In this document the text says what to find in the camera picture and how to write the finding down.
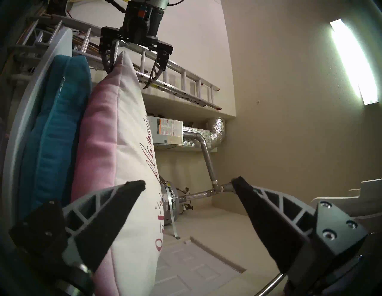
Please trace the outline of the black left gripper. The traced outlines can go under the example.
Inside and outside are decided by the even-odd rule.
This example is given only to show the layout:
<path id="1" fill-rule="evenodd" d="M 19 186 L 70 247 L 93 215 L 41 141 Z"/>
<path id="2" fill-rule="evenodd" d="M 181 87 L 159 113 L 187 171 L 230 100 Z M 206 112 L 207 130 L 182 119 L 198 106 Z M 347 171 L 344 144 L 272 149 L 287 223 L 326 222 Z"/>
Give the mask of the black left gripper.
<path id="1" fill-rule="evenodd" d="M 150 76 L 143 89 L 147 89 L 166 70 L 173 46 L 158 39 L 157 33 L 165 10 L 159 6 L 127 6 L 122 26 L 102 27 L 100 54 L 104 70 L 111 73 L 118 56 L 120 40 L 147 47 L 157 52 Z"/>

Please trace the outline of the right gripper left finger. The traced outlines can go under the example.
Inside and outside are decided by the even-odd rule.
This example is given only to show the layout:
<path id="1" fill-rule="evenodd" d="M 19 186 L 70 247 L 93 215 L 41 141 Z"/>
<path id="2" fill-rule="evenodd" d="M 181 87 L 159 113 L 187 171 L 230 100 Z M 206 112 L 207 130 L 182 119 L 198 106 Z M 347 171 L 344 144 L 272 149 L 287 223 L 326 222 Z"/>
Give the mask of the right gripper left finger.
<path id="1" fill-rule="evenodd" d="M 83 264 L 97 270 L 145 190 L 145 181 L 104 188 L 62 207 L 49 200 L 9 230 L 31 265 L 47 273 L 65 273 Z"/>

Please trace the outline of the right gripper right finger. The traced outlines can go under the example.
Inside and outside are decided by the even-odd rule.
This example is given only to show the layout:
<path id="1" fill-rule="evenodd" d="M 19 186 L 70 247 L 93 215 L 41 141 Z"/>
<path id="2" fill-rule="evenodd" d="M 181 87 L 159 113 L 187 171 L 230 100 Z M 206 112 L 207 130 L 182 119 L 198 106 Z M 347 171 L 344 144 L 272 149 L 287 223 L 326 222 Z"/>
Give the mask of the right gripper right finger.
<path id="1" fill-rule="evenodd" d="M 287 288 L 328 288 L 351 267 L 368 233 L 334 203 L 316 208 L 288 194 L 231 180 L 257 236 L 288 277 Z"/>

